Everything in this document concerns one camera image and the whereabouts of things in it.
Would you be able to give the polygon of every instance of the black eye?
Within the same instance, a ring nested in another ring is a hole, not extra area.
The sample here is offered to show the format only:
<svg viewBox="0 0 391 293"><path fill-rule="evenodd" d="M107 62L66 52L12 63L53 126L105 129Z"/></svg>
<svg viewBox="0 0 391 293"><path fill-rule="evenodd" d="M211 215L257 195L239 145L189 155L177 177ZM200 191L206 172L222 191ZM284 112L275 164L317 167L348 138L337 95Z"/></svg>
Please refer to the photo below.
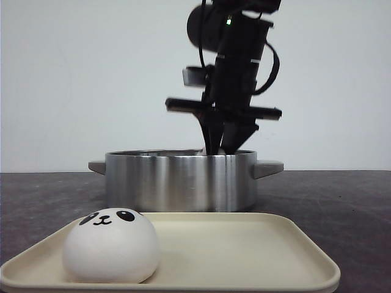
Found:
<svg viewBox="0 0 391 293"><path fill-rule="evenodd" d="M119 216L122 220L127 222L134 221L134 215L128 211L119 211L117 212L117 216Z"/></svg>
<svg viewBox="0 0 391 293"><path fill-rule="evenodd" d="M90 221L90 220L92 220L93 218L95 218L98 214L99 214L99 212L94 212L93 214L88 215L87 217L85 217L85 218L83 219L83 221L81 221L81 222L79 223L79 225L81 226L81 225L87 223L88 221Z"/></svg>

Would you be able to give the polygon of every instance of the panda face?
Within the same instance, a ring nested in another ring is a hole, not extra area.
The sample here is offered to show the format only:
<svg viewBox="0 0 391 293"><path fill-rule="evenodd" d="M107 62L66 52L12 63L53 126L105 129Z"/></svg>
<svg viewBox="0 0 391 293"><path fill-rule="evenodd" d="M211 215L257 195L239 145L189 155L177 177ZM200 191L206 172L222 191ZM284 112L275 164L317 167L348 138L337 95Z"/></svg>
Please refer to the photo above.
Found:
<svg viewBox="0 0 391 293"><path fill-rule="evenodd" d="M142 216L142 214L132 209L102 209L82 219L79 226L100 226L119 222L130 223L135 221L138 215Z"/></svg>

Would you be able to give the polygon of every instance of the smiling mouth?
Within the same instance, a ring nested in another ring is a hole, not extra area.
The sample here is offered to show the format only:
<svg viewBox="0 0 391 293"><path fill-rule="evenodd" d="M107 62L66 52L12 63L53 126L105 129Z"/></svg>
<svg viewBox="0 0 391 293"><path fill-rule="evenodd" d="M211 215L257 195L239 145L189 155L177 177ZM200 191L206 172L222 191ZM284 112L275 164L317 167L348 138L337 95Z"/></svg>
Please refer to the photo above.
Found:
<svg viewBox="0 0 391 293"><path fill-rule="evenodd" d="M108 221L108 222L105 222L104 220L102 220L102 221L100 221L99 223L93 223L95 226L98 226L98 225L108 225L108 224L110 224L111 223L111 221Z"/></svg>

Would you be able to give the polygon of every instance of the panda squishy toy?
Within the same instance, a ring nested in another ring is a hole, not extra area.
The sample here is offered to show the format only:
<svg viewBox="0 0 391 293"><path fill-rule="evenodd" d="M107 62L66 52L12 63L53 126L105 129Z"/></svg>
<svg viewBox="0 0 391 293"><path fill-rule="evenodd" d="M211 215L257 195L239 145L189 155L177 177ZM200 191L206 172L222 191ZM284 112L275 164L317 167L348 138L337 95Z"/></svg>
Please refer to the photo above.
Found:
<svg viewBox="0 0 391 293"><path fill-rule="evenodd" d="M142 214L132 209L102 209L71 229L62 261L71 281L140 283L158 266L158 238Z"/></svg>

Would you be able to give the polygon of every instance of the pot handle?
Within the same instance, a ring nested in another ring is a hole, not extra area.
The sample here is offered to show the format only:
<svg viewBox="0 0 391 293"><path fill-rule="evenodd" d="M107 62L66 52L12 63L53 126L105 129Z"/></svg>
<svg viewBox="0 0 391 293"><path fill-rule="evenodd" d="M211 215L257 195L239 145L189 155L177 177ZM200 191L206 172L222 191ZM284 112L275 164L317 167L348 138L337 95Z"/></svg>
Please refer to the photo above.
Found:
<svg viewBox="0 0 391 293"><path fill-rule="evenodd" d="M102 161L89 162L88 169L104 175L106 173L106 163Z"/></svg>
<svg viewBox="0 0 391 293"><path fill-rule="evenodd" d="M283 171L283 162L279 161L257 161L254 165L254 179L259 179Z"/></svg>

